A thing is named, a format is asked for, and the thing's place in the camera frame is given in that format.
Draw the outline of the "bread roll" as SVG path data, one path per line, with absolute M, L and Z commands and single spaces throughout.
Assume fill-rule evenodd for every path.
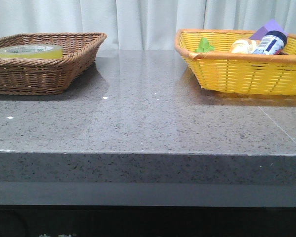
M 238 39 L 230 47 L 230 53 L 251 54 L 259 46 L 260 40 Z

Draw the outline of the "white curtain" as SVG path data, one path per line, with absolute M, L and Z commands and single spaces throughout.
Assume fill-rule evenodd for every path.
M 296 34 L 296 0 L 0 0 L 0 37 L 102 32 L 109 50 L 171 50 L 179 29 L 257 30 L 271 19 Z

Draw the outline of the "yellow plastic woven basket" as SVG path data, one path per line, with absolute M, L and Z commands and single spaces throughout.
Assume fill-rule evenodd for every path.
M 288 36 L 283 55 L 230 53 L 231 45 L 248 39 L 247 30 L 180 29 L 175 50 L 203 89 L 225 93 L 296 95 L 296 34 Z M 201 38 L 215 50 L 197 53 Z

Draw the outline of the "brown wicker basket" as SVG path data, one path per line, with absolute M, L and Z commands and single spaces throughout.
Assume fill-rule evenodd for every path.
M 105 33 L 23 33 L 0 38 L 0 48 L 53 44 L 63 48 L 61 59 L 0 58 L 0 95 L 63 93 L 95 61 Z

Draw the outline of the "green artificial leaf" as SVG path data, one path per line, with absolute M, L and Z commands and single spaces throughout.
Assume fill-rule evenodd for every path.
M 206 53 L 214 50 L 215 48 L 212 45 L 210 45 L 209 41 L 206 38 L 201 38 L 198 47 L 195 49 L 195 52 Z

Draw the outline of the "yellow tape roll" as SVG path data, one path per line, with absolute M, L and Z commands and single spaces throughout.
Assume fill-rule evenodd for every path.
M 59 59 L 63 48 L 51 44 L 26 44 L 0 48 L 0 58 Z

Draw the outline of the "purple block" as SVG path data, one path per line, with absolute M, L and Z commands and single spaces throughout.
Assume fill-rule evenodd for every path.
M 251 35 L 249 39 L 261 40 L 270 31 L 279 31 L 282 32 L 285 36 L 288 36 L 288 33 L 282 28 L 282 26 L 279 25 L 275 19 L 271 19 L 262 27 L 260 27 L 253 35 Z

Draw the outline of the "blue white labelled bottle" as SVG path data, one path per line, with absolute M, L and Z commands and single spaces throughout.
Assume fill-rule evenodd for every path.
M 251 54 L 277 55 L 287 45 L 288 38 L 281 31 L 269 31 L 262 37 L 260 44 Z

